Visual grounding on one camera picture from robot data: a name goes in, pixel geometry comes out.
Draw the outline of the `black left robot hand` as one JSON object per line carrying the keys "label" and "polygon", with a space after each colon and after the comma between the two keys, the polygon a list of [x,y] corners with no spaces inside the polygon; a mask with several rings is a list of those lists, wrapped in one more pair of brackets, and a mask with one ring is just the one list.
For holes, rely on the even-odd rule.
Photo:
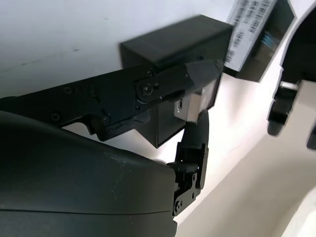
{"label": "black left robot hand", "polygon": [[312,6],[292,35],[282,61],[282,73],[268,114],[267,132],[278,136],[292,111],[304,81],[316,82],[316,7]]}

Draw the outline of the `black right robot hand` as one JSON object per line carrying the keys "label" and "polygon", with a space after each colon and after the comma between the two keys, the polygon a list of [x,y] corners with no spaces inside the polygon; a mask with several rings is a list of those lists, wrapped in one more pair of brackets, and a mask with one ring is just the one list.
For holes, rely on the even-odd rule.
{"label": "black right robot hand", "polygon": [[173,237],[204,187],[208,111],[187,122],[174,162],[105,144],[149,109],[218,79],[215,60],[139,65],[0,101],[3,237]]}

